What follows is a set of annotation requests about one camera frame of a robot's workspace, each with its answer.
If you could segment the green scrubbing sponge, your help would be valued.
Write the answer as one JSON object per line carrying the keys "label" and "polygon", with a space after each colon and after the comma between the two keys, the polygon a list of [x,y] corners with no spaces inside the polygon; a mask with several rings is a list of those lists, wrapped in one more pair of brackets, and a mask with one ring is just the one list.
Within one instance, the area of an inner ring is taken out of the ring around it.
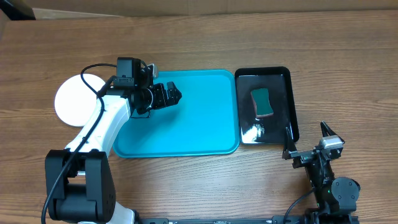
{"label": "green scrubbing sponge", "polygon": [[269,100],[269,90],[267,88],[252,90],[251,98],[256,118],[265,118],[274,114]]}

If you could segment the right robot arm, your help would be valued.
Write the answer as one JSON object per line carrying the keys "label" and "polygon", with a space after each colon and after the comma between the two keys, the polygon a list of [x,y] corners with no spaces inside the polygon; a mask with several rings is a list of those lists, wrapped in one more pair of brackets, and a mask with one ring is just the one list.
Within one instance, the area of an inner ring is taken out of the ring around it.
{"label": "right robot arm", "polygon": [[[359,183],[347,177],[335,177],[331,161],[341,157],[345,141],[327,124],[320,123],[322,138],[310,151],[299,152],[292,133],[285,129],[282,158],[293,160],[294,169],[303,167],[309,178],[311,189],[299,197],[285,212],[282,223],[358,223],[356,201],[361,187]],[[291,216],[292,209],[303,199],[314,194],[316,208],[306,209],[304,215]]]}

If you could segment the white pink round plate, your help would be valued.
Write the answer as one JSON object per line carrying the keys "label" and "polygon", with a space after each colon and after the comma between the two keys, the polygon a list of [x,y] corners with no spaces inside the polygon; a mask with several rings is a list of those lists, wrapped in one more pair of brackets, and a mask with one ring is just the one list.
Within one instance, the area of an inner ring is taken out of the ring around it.
{"label": "white pink round plate", "polygon": [[96,94],[82,81],[80,75],[66,80],[58,89],[54,107],[57,116],[66,124],[83,127],[96,107]]}

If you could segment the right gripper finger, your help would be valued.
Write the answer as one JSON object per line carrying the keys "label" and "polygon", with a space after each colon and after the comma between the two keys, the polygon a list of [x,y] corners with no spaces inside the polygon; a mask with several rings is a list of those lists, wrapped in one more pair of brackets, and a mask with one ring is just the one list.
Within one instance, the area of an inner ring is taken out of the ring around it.
{"label": "right gripper finger", "polygon": [[286,127],[285,138],[284,138],[284,148],[282,151],[283,159],[293,159],[298,156],[298,151],[294,143],[293,135],[291,130]]}
{"label": "right gripper finger", "polygon": [[322,136],[323,137],[328,137],[328,136],[337,136],[341,140],[341,142],[344,142],[345,140],[341,138],[339,135],[337,135],[330,127],[327,125],[325,121],[320,122],[320,127],[322,131]]}

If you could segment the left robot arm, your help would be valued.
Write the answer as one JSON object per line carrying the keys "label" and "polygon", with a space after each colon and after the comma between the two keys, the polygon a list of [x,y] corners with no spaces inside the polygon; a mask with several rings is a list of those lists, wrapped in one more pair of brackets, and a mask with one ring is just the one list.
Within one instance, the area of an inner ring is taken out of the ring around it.
{"label": "left robot arm", "polygon": [[116,200],[108,156],[133,112],[145,114],[176,105],[182,94],[174,82],[154,83],[159,75],[154,64],[118,65],[116,70],[98,90],[87,82],[84,71],[80,73],[80,81],[96,97],[96,106],[65,149],[46,155],[42,223],[47,217],[67,223],[139,223],[138,213]]}

